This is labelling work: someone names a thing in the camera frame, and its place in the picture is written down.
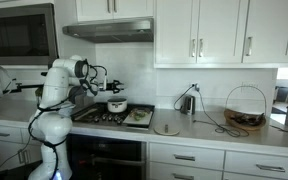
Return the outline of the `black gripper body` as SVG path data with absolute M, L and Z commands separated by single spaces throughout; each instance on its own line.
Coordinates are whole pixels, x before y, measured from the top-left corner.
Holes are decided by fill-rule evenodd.
M 115 90 L 115 84 L 113 82 L 105 82 L 103 85 L 103 89 L 105 91 L 114 91 Z

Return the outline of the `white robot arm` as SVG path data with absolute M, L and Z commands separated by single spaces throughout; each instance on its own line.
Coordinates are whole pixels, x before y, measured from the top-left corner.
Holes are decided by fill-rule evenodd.
M 73 123 L 70 116 L 75 107 L 76 95 L 90 91 L 96 96 L 99 91 L 118 93 L 122 83 L 118 80 L 102 83 L 90 77 L 89 71 L 96 71 L 81 56 L 58 58 L 46 73 L 42 98 L 36 112 L 29 120 L 30 137 L 41 143 L 42 163 L 28 176 L 28 180 L 69 180 L 72 170 L 68 162 L 66 140 Z

